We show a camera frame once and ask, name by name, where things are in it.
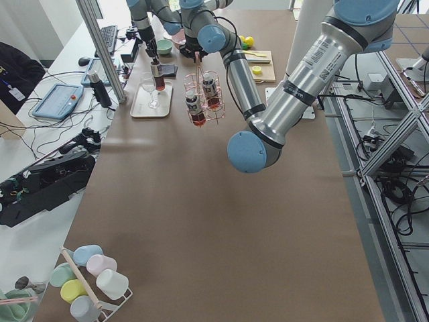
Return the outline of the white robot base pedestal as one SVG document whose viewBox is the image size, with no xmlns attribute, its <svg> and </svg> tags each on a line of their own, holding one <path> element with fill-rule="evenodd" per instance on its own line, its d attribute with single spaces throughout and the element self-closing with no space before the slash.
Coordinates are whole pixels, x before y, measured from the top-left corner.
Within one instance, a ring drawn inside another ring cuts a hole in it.
<svg viewBox="0 0 429 322">
<path fill-rule="evenodd" d="M 305 0 L 302 2 L 285 77 L 268 99 L 267 110 L 273 103 L 273 97 L 282 92 L 283 83 L 292 75 L 302 58 L 320 36 L 321 22 L 332 6 L 333 0 Z"/>
</svg>

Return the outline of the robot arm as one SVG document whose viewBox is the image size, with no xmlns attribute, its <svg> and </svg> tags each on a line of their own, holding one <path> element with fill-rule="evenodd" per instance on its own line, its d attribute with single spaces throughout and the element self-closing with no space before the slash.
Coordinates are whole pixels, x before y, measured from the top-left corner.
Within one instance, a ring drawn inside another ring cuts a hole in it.
<svg viewBox="0 0 429 322">
<path fill-rule="evenodd" d="M 131 19 L 137 27 L 140 38 L 146 45 L 145 51 L 154 63 L 159 62 L 156 37 L 148 13 L 155 15 L 170 36 L 182 29 L 182 19 L 177 11 L 172 11 L 169 1 L 164 0 L 126 0 Z"/>
<path fill-rule="evenodd" d="M 185 34 L 195 37 L 206 52 L 222 56 L 247 122 L 246 129 L 229 140 L 227 156 L 245 173 L 259 172 L 278 160 L 288 130 L 350 56 L 390 47 L 398 7 L 397 1 L 305 1 L 295 39 L 304 41 L 306 54 L 264 103 L 239 38 L 212 14 L 227 5 L 227 1 L 180 2 Z"/>
</svg>

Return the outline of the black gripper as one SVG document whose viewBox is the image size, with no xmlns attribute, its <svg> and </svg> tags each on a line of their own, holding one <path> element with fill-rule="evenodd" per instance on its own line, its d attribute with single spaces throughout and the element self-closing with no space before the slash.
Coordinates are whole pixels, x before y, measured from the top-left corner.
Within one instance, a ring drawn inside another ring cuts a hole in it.
<svg viewBox="0 0 429 322">
<path fill-rule="evenodd" d="M 179 46 L 179 51 L 186 58 L 193 60 L 202 60 L 204 57 L 204 50 L 196 38 L 186 38 L 185 42 Z"/>
<path fill-rule="evenodd" d="M 158 48 L 157 48 L 157 44 L 156 44 L 156 39 L 155 38 L 148 38 L 147 40 L 144 41 L 145 42 L 145 51 L 147 53 L 147 55 L 149 57 L 153 57 L 152 58 L 152 64 L 159 64 L 160 61 L 158 60 Z"/>
</svg>

